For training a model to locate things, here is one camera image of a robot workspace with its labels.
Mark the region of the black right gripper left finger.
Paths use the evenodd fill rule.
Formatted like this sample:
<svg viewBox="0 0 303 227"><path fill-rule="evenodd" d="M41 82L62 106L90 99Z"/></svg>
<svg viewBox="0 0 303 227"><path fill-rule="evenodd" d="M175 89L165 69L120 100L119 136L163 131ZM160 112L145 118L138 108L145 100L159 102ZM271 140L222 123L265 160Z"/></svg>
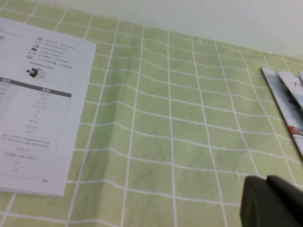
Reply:
<svg viewBox="0 0 303 227"><path fill-rule="evenodd" d="M283 207L267 179L247 176L240 209L243 227L300 227Z"/></svg>

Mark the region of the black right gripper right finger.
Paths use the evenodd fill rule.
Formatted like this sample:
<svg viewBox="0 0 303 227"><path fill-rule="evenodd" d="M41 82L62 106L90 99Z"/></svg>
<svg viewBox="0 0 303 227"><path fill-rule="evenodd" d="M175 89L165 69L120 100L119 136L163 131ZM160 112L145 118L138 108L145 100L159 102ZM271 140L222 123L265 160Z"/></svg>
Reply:
<svg viewBox="0 0 303 227"><path fill-rule="evenodd" d="M303 192L291 183L276 175L269 175L267 183L274 190L283 207L292 218L303 226Z"/></svg>

